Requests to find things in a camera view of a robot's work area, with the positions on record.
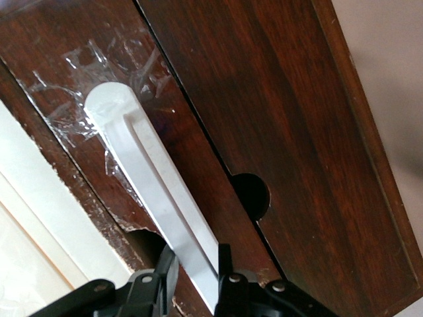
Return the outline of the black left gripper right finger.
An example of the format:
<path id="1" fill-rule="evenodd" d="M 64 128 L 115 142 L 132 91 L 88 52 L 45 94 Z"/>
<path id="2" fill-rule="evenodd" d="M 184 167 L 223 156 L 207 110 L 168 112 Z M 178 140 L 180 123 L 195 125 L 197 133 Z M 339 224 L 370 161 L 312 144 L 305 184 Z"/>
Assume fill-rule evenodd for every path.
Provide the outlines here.
<path id="1" fill-rule="evenodd" d="M 233 268 L 231 247 L 220 244 L 219 298 L 214 316 L 336 316 L 325 305 L 290 281 L 282 279 L 261 287 Z"/>

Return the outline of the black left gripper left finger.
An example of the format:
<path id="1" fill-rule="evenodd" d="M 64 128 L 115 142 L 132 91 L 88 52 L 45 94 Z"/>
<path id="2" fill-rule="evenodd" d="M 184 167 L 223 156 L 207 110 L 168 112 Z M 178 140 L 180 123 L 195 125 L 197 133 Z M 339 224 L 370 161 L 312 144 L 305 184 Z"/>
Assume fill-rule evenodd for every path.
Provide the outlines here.
<path id="1" fill-rule="evenodd" d="M 90 281 L 42 309 L 43 316 L 167 316 L 178 280 L 176 255 L 165 246 L 153 269 L 135 272 L 119 289 Z"/>

